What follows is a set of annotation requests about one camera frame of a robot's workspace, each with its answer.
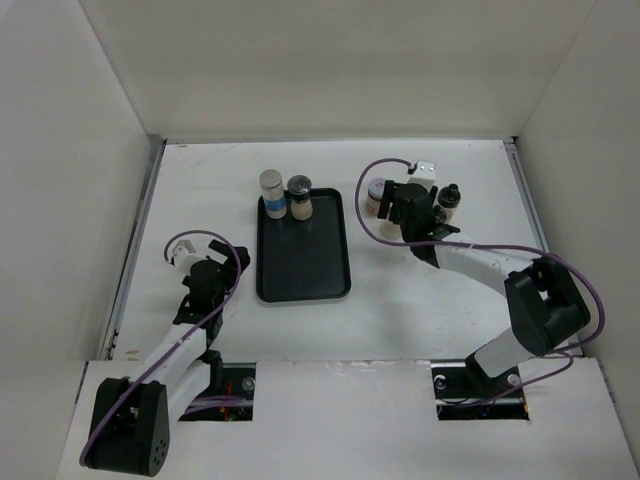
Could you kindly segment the blue label silver cap bottle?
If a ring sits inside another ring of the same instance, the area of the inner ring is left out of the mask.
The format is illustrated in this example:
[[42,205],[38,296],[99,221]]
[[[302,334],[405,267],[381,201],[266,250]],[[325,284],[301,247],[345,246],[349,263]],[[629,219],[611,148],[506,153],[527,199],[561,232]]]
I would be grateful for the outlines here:
[[259,176],[259,183],[268,217],[282,219],[287,213],[287,202],[280,172],[275,169],[263,171]]

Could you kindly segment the clear dome cap spice bottle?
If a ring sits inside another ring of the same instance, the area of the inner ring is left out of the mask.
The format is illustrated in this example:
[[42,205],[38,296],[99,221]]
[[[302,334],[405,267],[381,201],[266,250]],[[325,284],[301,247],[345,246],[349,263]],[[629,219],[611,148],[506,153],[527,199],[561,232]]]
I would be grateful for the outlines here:
[[298,221],[306,221],[313,214],[311,202],[312,182],[305,175],[294,175],[287,183],[291,214]]

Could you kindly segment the yellow cap sauce bottle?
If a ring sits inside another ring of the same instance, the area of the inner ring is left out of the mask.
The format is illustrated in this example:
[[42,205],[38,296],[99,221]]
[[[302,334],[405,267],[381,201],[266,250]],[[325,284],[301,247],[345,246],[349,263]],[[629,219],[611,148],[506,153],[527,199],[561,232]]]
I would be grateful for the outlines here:
[[380,233],[385,239],[390,241],[397,241],[402,235],[400,226],[389,220],[382,221],[380,224]]

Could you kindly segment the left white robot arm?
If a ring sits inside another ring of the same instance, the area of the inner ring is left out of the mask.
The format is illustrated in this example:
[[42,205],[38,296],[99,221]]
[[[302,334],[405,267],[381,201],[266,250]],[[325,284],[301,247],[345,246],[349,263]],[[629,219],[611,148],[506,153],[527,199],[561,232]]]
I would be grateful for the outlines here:
[[164,260],[183,276],[188,292],[169,332],[144,362],[120,378],[99,385],[91,425],[80,453],[81,466],[153,477],[169,451],[171,429],[193,401],[214,398],[224,387],[222,362],[210,347],[222,326],[222,313],[250,264],[243,246],[212,233],[209,250],[218,262],[197,252],[190,231],[173,236]]

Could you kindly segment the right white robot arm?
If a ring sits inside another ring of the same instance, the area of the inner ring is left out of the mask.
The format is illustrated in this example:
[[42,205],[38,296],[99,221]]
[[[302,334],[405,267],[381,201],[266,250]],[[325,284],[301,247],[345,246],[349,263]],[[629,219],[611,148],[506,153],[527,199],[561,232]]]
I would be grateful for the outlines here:
[[419,184],[386,181],[378,216],[400,228],[419,260],[468,277],[506,300],[510,326],[465,359],[464,384],[475,395],[489,394],[508,370],[552,352],[591,320],[560,260],[544,252],[518,257],[472,243],[444,222]]

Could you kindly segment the black knob cap bottle rear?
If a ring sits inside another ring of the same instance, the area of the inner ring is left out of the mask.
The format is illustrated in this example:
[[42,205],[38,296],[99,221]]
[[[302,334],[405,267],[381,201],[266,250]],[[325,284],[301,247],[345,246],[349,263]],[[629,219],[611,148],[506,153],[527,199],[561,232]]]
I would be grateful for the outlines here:
[[445,216],[445,222],[450,223],[461,201],[459,186],[451,183],[438,193],[436,203]]

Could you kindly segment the black knob cap bottle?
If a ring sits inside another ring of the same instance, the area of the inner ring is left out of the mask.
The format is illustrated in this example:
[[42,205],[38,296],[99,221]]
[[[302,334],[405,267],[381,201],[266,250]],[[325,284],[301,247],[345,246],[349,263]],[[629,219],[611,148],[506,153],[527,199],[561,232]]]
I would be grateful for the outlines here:
[[445,222],[450,223],[461,201],[459,186],[451,183],[438,193],[436,203],[445,216]]
[[447,221],[448,221],[447,214],[440,206],[435,206],[434,207],[434,214],[435,214],[436,220],[439,223],[442,223],[442,224],[446,224],[447,223]]

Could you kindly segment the black knob cap bottle front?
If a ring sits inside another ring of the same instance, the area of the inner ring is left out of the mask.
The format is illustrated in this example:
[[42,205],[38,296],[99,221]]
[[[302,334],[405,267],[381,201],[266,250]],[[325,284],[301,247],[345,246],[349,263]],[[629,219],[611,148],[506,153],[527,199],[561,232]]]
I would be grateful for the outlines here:
[[442,224],[446,224],[447,223],[447,221],[448,221],[447,214],[440,206],[435,206],[434,207],[434,214],[435,214],[436,220],[439,223],[442,223]]

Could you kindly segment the black rectangular plastic tray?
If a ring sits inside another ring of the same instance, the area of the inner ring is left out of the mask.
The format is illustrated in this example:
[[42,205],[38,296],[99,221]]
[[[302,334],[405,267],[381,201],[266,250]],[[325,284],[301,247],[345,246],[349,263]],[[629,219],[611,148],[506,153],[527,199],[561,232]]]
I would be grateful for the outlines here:
[[351,290],[342,196],[314,188],[311,204],[308,220],[276,220],[258,200],[256,293],[266,303],[335,300]]

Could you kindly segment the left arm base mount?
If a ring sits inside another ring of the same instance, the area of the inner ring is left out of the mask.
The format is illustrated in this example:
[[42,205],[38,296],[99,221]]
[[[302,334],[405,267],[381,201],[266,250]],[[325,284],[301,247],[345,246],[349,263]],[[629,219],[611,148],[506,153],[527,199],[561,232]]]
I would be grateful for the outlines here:
[[215,382],[196,397],[180,421],[251,421],[255,388],[255,363],[224,364]]

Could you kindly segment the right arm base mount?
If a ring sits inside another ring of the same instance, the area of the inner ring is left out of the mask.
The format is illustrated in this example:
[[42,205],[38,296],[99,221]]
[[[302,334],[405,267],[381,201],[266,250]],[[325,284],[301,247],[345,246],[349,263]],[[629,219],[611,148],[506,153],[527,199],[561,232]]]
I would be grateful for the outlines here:
[[481,380],[463,361],[432,362],[436,415],[441,421],[529,419],[518,367]]

